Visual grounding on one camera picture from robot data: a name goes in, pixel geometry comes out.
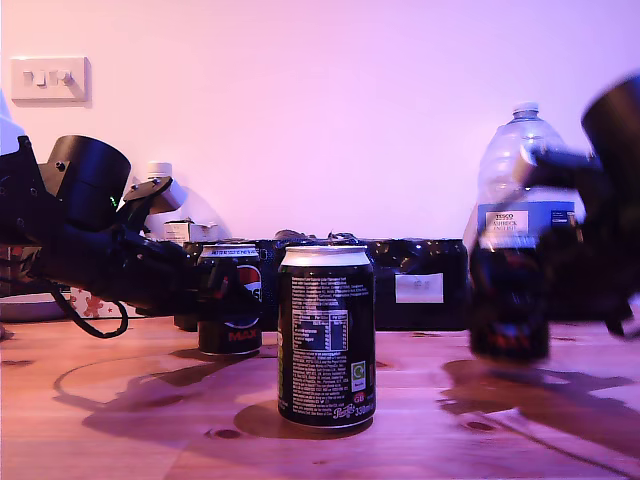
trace bottle label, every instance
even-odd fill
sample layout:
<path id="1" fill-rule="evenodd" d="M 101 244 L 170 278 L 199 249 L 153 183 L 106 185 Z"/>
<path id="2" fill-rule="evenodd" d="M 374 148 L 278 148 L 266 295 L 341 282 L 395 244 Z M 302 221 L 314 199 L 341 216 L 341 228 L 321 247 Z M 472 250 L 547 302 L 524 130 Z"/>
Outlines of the bottle label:
<path id="1" fill-rule="evenodd" d="M 487 233 L 507 235 L 529 233 L 529 212 L 522 210 L 487 212 L 485 217 Z"/>
<path id="2" fill-rule="evenodd" d="M 544 230 L 570 224 L 575 210 L 573 202 L 515 202 L 508 208 L 478 205 L 478 232 L 484 230 L 481 247 L 534 248 Z"/>

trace white wall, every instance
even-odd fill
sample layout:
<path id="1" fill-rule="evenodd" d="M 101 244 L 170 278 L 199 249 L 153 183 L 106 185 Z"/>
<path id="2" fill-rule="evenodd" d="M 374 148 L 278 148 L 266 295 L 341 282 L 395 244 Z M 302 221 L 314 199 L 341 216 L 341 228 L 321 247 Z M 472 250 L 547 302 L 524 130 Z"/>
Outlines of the white wall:
<path id="1" fill-rule="evenodd" d="M 3 0 L 2 9 L 5 78 L 18 55 L 81 54 L 92 66 L 90 105 L 11 105 L 39 161 L 69 133 L 116 146 L 138 176 L 149 160 L 171 161 L 247 237 L 292 228 L 459 238 L 477 164 L 514 103 L 539 101 L 568 144 L 587 148 L 587 103 L 640 65 L 635 0 Z"/>

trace tesco label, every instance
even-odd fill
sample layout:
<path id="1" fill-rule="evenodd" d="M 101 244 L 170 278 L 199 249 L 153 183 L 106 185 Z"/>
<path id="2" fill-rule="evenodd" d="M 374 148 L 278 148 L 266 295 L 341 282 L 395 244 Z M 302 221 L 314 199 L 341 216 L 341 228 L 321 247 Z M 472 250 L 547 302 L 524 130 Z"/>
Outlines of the tesco label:
<path id="1" fill-rule="evenodd" d="M 529 212 L 487 212 L 487 232 L 495 234 L 529 233 Z"/>

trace bottle cap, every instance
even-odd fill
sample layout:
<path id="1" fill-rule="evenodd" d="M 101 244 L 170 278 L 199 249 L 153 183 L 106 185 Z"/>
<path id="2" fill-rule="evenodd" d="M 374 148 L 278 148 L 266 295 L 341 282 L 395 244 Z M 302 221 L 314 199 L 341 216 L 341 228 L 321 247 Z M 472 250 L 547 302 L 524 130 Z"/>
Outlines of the bottle cap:
<path id="1" fill-rule="evenodd" d="M 527 111 L 533 111 L 536 113 L 539 112 L 540 107 L 538 106 L 538 102 L 522 102 L 517 104 L 515 107 L 513 107 L 514 115 L 516 113 L 527 112 Z"/>

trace nutrition label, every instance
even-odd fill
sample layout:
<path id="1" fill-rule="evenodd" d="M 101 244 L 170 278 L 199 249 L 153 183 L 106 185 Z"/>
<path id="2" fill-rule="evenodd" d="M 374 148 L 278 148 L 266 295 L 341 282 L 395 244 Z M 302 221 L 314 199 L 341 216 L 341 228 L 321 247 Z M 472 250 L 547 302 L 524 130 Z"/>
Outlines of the nutrition label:
<path id="1" fill-rule="evenodd" d="M 349 345 L 347 310 L 292 310 L 293 349 L 345 352 Z"/>
<path id="2" fill-rule="evenodd" d="M 347 358 L 341 353 L 294 351 L 293 411 L 332 415 L 349 391 Z"/>
<path id="3" fill-rule="evenodd" d="M 351 392 L 345 299 L 369 295 L 346 277 L 291 279 L 293 412 L 331 416 Z"/>

